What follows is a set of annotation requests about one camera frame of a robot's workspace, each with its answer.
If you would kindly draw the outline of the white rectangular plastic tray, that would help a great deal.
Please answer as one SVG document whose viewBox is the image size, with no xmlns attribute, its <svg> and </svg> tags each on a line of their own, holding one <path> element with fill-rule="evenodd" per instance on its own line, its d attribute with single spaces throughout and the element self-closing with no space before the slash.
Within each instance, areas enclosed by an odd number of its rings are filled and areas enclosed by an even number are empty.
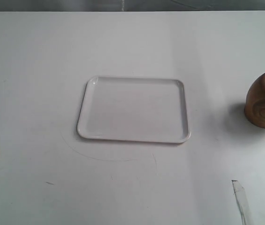
<svg viewBox="0 0 265 225">
<path fill-rule="evenodd" d="M 184 84 L 176 79 L 91 78 L 77 132 L 85 139 L 180 144 L 191 135 Z"/>
</svg>

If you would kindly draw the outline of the clear tape strip right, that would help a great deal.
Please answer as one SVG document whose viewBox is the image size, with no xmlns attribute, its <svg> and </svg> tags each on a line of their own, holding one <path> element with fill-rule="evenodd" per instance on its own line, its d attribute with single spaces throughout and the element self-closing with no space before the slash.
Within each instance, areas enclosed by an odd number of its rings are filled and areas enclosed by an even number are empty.
<svg viewBox="0 0 265 225">
<path fill-rule="evenodd" d="M 243 225 L 254 225 L 244 187 L 238 180 L 232 180 L 233 190 Z"/>
</svg>

